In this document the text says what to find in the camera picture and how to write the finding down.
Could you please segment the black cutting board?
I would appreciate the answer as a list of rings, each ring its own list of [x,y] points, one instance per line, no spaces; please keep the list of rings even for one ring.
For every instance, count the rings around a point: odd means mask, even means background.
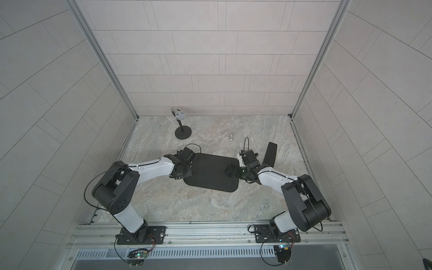
[[[239,186],[239,179],[225,170],[231,166],[239,166],[236,158],[210,154],[197,154],[191,165],[191,176],[183,179],[189,186],[205,189],[234,192]]]

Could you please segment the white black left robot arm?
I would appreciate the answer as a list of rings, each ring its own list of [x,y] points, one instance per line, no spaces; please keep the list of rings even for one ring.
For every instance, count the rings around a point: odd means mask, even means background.
[[[151,179],[169,176],[182,179],[192,175],[191,167],[196,154],[185,147],[176,154],[164,155],[144,163],[126,164],[117,161],[94,186],[91,195],[122,225],[132,237],[146,234],[147,223],[131,205],[136,187]]]

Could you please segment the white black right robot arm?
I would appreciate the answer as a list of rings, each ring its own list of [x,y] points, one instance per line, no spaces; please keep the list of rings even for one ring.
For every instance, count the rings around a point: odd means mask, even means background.
[[[331,216],[331,208],[314,180],[307,174],[289,176],[268,164],[240,167],[230,164],[225,174],[247,182],[268,186],[283,194],[288,210],[270,221],[279,234],[299,229],[308,231]]]

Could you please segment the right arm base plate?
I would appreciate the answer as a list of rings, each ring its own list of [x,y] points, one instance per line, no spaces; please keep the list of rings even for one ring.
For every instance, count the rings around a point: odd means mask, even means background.
[[[250,225],[248,232],[255,237],[256,243],[300,243],[301,238],[297,229],[280,232],[271,225]]]

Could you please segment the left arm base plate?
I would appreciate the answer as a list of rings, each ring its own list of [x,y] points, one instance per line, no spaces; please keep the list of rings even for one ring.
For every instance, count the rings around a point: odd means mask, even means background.
[[[148,226],[135,233],[130,233],[127,229],[122,228],[115,237],[119,245],[159,245],[164,241],[166,230],[166,226]]]

